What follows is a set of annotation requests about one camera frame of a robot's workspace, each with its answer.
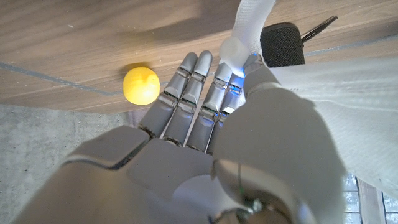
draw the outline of wooden table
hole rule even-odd
[[[237,0],[2,0],[0,103],[94,113],[148,106],[122,93],[126,72],[153,69],[162,88],[188,52],[218,49],[230,36]],[[398,1],[279,0],[265,26],[293,22],[306,32],[307,63],[398,55]],[[205,96],[212,78],[207,79]]]

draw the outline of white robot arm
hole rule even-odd
[[[189,53],[138,129],[83,143],[15,223],[341,222],[345,171],[313,104],[253,54],[245,79],[220,64],[197,108],[211,61]]]

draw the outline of gray floor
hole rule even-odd
[[[127,113],[0,105],[0,223],[10,223],[80,143],[129,123],[137,118],[129,119]]]

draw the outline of lemon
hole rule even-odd
[[[149,68],[133,68],[124,77],[123,93],[130,103],[148,105],[156,100],[159,91],[159,78]]]

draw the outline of black object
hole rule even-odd
[[[325,20],[321,24],[317,25],[314,29],[312,29],[310,32],[308,32],[305,37],[301,39],[301,42],[304,44],[304,42],[310,40],[312,37],[315,37],[318,35],[320,32],[322,32],[326,27],[328,27],[333,21],[335,21],[338,17],[337,16],[332,16],[329,19]]]
[[[268,67],[305,64],[300,31],[293,23],[283,22],[263,28],[260,44]]]

